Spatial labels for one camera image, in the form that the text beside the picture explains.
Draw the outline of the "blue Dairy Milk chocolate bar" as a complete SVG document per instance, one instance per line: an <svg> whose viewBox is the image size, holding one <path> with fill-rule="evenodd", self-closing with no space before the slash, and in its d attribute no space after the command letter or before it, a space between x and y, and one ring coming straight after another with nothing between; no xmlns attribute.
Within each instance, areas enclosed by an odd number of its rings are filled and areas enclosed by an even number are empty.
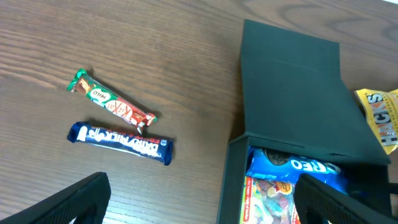
<svg viewBox="0 0 398 224"><path fill-rule="evenodd" d="M72 125L67 139L157 160L165 166L172 161L172 139L145 138L95 127L82 121Z"/></svg>

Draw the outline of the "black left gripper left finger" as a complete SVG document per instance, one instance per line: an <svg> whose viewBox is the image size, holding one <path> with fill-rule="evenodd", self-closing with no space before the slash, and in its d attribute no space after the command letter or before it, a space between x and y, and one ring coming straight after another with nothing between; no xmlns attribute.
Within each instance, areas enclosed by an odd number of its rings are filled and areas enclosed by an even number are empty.
<svg viewBox="0 0 398 224"><path fill-rule="evenodd" d="M1 220L1 224L101 224L111 188L105 172L95 172L45 200Z"/></svg>

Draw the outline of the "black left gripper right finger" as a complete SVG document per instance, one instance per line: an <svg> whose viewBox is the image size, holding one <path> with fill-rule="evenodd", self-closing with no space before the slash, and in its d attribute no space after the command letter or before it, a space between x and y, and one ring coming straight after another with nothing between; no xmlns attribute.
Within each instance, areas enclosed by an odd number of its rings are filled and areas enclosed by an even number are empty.
<svg viewBox="0 0 398 224"><path fill-rule="evenodd" d="M299 177L294 202L301 223L397 224L396 218L363 205L309 174Z"/></svg>

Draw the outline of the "blue Oreo cookie pack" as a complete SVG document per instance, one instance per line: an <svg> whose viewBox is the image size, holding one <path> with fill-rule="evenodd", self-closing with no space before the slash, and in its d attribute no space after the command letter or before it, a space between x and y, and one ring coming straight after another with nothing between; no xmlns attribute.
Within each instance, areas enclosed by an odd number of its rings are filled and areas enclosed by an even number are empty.
<svg viewBox="0 0 398 224"><path fill-rule="evenodd" d="M332 163L261 147L249 150L248 177L295 184L301 174L311 175L340 192L346 192L348 180L343 171Z"/></svg>

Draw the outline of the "Haribo gummy candy bag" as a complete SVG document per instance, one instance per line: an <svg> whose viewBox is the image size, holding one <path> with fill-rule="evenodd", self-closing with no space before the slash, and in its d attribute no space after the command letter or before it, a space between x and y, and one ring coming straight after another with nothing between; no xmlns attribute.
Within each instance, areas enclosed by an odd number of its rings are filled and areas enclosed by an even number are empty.
<svg viewBox="0 0 398 224"><path fill-rule="evenodd" d="M295 185L246 177L240 224L300 224L294 203Z"/></svg>

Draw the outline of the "yellow Hacks candy bag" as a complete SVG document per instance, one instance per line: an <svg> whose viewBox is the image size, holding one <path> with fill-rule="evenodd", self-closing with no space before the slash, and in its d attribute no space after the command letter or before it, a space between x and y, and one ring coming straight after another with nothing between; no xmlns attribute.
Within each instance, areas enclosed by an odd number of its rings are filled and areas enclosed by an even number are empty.
<svg viewBox="0 0 398 224"><path fill-rule="evenodd" d="M390 92L361 89L355 95L361 103L366 121L386 154L397 149L397 90Z"/></svg>

